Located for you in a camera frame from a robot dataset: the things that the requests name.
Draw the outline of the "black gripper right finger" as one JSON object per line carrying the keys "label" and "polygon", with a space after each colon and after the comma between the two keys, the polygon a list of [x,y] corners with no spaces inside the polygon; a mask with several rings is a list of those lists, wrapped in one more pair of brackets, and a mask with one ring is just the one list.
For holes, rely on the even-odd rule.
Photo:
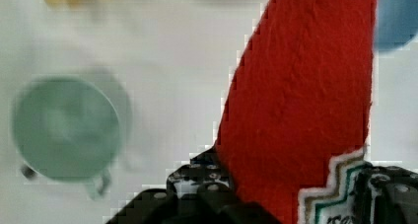
{"label": "black gripper right finger", "polygon": [[356,178],[354,197],[354,224],[418,224],[416,173],[369,166]]}

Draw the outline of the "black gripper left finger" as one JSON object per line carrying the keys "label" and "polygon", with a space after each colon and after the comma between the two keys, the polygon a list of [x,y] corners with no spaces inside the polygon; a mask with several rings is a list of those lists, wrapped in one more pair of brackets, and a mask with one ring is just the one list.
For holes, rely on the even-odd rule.
{"label": "black gripper left finger", "polygon": [[164,188],[146,189],[106,224],[281,224],[256,202],[235,193],[214,148],[172,172]]}

